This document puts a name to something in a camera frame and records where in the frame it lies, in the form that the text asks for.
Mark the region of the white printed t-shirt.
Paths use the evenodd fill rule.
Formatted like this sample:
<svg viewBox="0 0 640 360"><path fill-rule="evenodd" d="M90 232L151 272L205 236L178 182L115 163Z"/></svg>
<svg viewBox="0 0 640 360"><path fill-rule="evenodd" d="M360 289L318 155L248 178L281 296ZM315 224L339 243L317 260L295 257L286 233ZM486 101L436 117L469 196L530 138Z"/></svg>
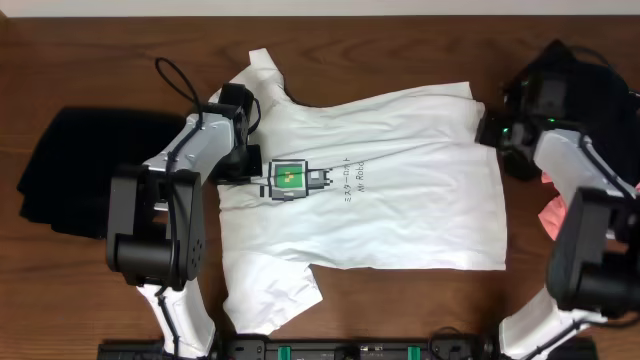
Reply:
<svg viewBox="0 0 640 360"><path fill-rule="evenodd" d="M322 300L312 273L337 269L500 271L507 225L484 105L466 82L326 108L295 103L268 51L236 81L260 103L261 173L218 189L224 309L268 335Z"/></svg>

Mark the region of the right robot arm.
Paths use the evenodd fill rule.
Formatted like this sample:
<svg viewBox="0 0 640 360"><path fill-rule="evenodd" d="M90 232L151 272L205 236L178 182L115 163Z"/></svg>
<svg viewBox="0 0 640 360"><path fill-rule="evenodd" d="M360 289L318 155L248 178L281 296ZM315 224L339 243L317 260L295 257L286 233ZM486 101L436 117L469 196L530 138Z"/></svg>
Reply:
<svg viewBox="0 0 640 360"><path fill-rule="evenodd" d="M575 124L485 116L476 141L549 175L568 210L544 287L475 349L477 359L594 359L579 333L639 322L639 193Z"/></svg>

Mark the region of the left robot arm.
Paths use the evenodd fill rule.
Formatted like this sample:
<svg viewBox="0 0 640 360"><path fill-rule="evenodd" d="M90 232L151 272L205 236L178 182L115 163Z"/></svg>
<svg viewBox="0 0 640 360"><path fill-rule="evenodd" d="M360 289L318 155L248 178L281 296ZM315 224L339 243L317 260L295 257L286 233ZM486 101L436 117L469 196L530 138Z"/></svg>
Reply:
<svg viewBox="0 0 640 360"><path fill-rule="evenodd" d="M111 179L108 267L147 300L163 333L160 359L206 359L216 326L198 284L205 252L202 187L242 184L256 171L258 100L199 104L178 134L140 165Z"/></svg>

